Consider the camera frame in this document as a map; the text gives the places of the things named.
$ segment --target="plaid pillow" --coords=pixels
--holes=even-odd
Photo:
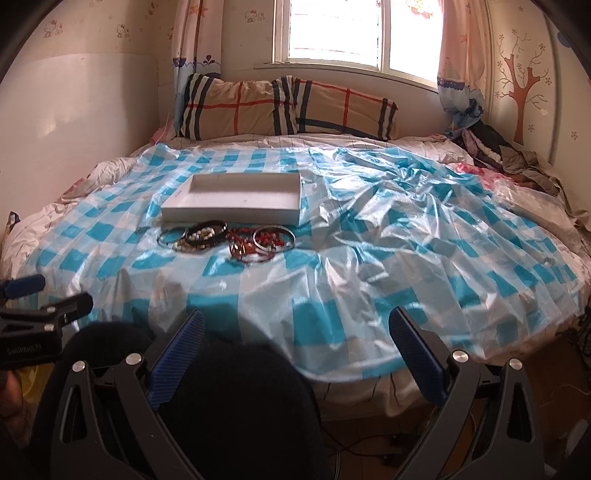
[[[233,135],[293,135],[292,77],[272,82],[224,82],[194,73],[185,88],[179,135],[191,140]]]
[[[297,132],[350,134],[388,141],[394,138],[396,103],[326,85],[312,80],[293,80]]]

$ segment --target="curtain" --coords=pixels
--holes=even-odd
[[[490,30],[485,0],[440,0],[443,38],[437,87],[443,109],[452,115],[450,136],[460,135],[484,113]]]
[[[184,90],[192,73],[220,78],[223,0],[178,0],[173,30],[176,99],[174,130],[184,110]]]

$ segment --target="white box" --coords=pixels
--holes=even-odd
[[[162,205],[164,222],[300,223],[299,173],[193,175]]]

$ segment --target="wall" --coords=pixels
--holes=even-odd
[[[591,212],[591,162],[585,140],[591,132],[591,80],[554,25],[551,37],[560,91],[552,161],[564,185]]]
[[[515,148],[535,151],[551,163],[567,191],[591,211],[591,164],[584,142],[591,127],[589,78],[532,2],[488,2],[495,66],[489,122]]]
[[[222,25],[222,78],[272,80],[281,75],[335,83],[393,99],[401,136],[443,132],[449,118],[436,92],[408,83],[359,73],[311,68],[261,68],[273,60],[275,0],[225,0]]]
[[[489,0],[493,103],[489,123],[517,148],[550,158],[556,66],[542,12],[529,0]]]
[[[158,128],[157,11],[148,0],[64,0],[28,39],[0,85],[0,222]]]

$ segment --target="bed sheet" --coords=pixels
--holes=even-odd
[[[257,145],[261,145],[263,147],[273,147],[273,146],[280,146],[286,145],[286,143],[293,142],[294,145],[298,145],[298,143],[305,144],[307,146],[313,146],[313,144],[320,144],[326,146],[327,141],[334,141],[335,143],[345,143],[348,145],[352,145],[353,147],[365,147],[365,148],[379,148],[383,145],[379,145],[381,142],[373,142],[373,145],[368,145],[366,141],[356,138],[342,138],[342,136],[338,137],[337,139],[334,138],[319,138],[319,137],[326,137],[325,135],[302,135],[298,137],[305,137],[305,138],[256,138],[250,139],[248,144],[238,144],[236,141],[226,142],[218,145],[212,145],[215,142],[208,142],[209,145],[194,145],[191,147],[191,151],[194,152],[195,155],[199,155],[202,150],[211,149],[211,147],[215,146],[216,150],[220,151],[227,151],[227,150],[244,150],[252,148],[253,143]],[[461,158],[463,155],[467,155],[461,149],[457,148],[459,151],[454,151],[454,144],[453,147],[447,149],[444,146],[444,141],[436,141],[433,139],[412,139],[405,141],[405,147],[409,150],[412,148],[418,149],[423,154],[431,154],[434,157],[434,160],[449,162],[451,163],[454,159],[454,155],[456,155],[455,162],[458,162],[458,158]],[[3,255],[2,259],[2,270],[3,274],[6,275],[8,272],[15,273],[18,271],[20,265],[22,265],[22,260],[26,259],[30,256],[32,252],[35,251],[37,246],[38,238],[40,236],[40,232],[48,231],[51,229],[52,226],[57,226],[60,224],[60,217],[64,214],[69,213],[71,210],[78,207],[80,203],[83,203],[84,199],[88,192],[100,192],[106,186],[114,184],[115,179],[118,179],[121,175],[125,174],[131,167],[137,167],[136,163],[141,163],[141,158],[139,161],[136,158],[129,158],[129,159],[118,159],[113,161],[117,163],[116,166],[111,165],[107,170],[111,170],[111,173],[114,171],[119,171],[118,174],[109,176],[107,175],[97,175],[96,169],[95,172],[89,177],[88,182],[85,185],[82,185],[77,192],[70,192],[69,197],[66,196],[65,198],[61,198],[52,206],[48,206],[45,211],[41,212],[34,218],[26,219],[22,225],[20,225],[20,231],[15,229],[11,234],[11,238],[7,242],[7,248],[5,248],[5,254]],[[105,171],[105,165],[102,165],[103,173]],[[519,197],[519,192],[516,192],[514,197]],[[556,207],[557,212],[556,215],[560,214],[560,207]],[[548,235],[551,238],[551,242],[558,248],[559,255],[562,256],[562,259],[565,260],[566,264],[570,266],[572,272],[575,273],[575,277],[578,279],[580,283],[580,297],[583,298],[585,295],[588,295],[588,287],[589,287],[589,274],[588,274],[588,258],[576,255],[571,252],[568,248],[566,248],[557,238],[555,238],[552,234]],[[563,318],[561,318],[557,322],[550,322],[545,328],[537,330],[535,332],[530,332],[526,338],[522,338],[522,341],[517,345],[508,345],[506,346],[503,351],[499,352],[488,352],[490,358],[496,359],[497,361],[503,361],[504,358],[509,357],[511,355],[516,355],[519,353],[527,353],[531,349],[550,341],[550,339],[554,336],[557,330],[565,328],[570,324],[570,322],[575,318],[577,312],[573,312],[572,315],[568,316],[564,314]],[[408,407],[411,403],[413,403],[417,398],[420,397],[416,389],[416,385],[414,381],[412,381],[408,370],[405,368],[400,368],[395,372],[385,372],[383,375],[375,377],[375,378],[367,378],[365,380],[359,380],[353,383],[341,383],[340,381],[336,382],[314,382],[314,389],[317,393],[317,396],[320,400],[326,400],[332,403],[341,403],[341,404],[353,404],[357,402],[367,402],[367,404],[372,405],[375,407],[375,412],[380,411],[382,413],[387,413],[390,415],[394,415]]]

